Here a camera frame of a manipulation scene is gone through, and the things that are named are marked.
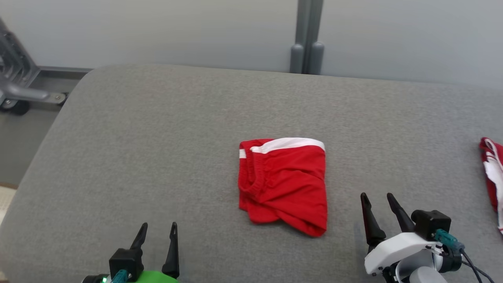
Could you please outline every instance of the gray metal bracket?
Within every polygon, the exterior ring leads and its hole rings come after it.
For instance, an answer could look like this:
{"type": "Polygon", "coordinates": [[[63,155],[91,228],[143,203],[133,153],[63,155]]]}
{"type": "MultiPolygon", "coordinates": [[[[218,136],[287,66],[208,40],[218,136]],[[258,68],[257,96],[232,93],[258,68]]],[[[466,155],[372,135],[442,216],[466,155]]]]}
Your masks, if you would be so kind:
{"type": "Polygon", "coordinates": [[[318,41],[323,0],[298,0],[295,44],[291,48],[290,73],[319,75],[323,43],[318,41]]]}
{"type": "Polygon", "coordinates": [[[11,108],[17,100],[40,101],[59,104],[66,99],[63,93],[51,93],[42,90],[28,89],[10,82],[0,76],[0,96],[4,96],[2,107],[11,108]]]}

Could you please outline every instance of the gray cushion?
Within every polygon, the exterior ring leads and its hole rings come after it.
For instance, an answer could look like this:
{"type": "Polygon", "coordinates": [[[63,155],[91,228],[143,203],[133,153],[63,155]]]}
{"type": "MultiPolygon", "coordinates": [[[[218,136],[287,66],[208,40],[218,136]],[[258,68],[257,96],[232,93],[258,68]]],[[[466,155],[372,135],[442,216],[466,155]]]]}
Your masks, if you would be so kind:
{"type": "MultiPolygon", "coordinates": [[[[360,206],[399,233],[386,193],[437,209],[478,267],[503,277],[503,241],[478,142],[503,143],[503,94],[459,86],[172,65],[83,78],[33,160],[0,228],[12,283],[80,282],[108,271],[148,222],[143,262],[160,270],[179,226],[182,282],[384,282],[366,275],[360,206]],[[326,146],[328,230],[257,226],[238,209],[242,140],[326,146]]],[[[464,266],[445,275],[474,282],[464,266]]]]}

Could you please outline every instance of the red and white garment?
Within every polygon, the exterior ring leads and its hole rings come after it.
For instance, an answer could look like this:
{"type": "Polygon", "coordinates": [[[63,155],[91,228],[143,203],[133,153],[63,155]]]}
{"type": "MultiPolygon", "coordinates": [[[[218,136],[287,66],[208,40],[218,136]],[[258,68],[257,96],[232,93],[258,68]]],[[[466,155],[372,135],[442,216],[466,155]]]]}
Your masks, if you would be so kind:
{"type": "Polygon", "coordinates": [[[503,146],[483,137],[479,147],[483,150],[487,192],[492,208],[498,213],[498,229],[503,234],[503,146]]]}
{"type": "Polygon", "coordinates": [[[279,219],[319,237],[326,231],[325,146],[303,137],[239,146],[239,208],[255,224],[279,219]]]}

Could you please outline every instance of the gray wall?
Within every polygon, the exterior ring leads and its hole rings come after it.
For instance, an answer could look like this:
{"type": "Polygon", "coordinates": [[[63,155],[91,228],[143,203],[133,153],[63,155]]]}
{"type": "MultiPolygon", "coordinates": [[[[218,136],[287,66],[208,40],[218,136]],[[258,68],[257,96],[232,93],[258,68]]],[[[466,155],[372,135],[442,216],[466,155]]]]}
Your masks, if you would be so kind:
{"type": "Polygon", "coordinates": [[[174,63],[288,72],[292,0],[0,0],[39,66],[174,63]]]}
{"type": "Polygon", "coordinates": [[[498,0],[325,1],[321,73],[503,89],[502,13],[498,0]]]}

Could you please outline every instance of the caster wheel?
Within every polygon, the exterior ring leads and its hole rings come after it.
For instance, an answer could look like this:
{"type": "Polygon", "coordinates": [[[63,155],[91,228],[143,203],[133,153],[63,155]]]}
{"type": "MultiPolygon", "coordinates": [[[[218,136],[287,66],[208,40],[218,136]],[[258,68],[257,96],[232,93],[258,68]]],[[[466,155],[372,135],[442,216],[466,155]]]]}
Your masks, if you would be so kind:
{"type": "Polygon", "coordinates": [[[18,100],[14,106],[6,108],[4,106],[0,106],[1,112],[9,112],[17,116],[22,116],[26,114],[30,110],[30,103],[26,100],[18,100]]]}
{"type": "Polygon", "coordinates": [[[62,92],[62,94],[64,94],[64,95],[66,96],[66,98],[63,100],[63,102],[56,104],[56,105],[57,105],[57,106],[59,106],[59,107],[63,107],[64,103],[65,103],[65,102],[67,101],[67,99],[68,99],[68,94],[70,94],[70,93],[69,93],[69,92],[62,92]]]}

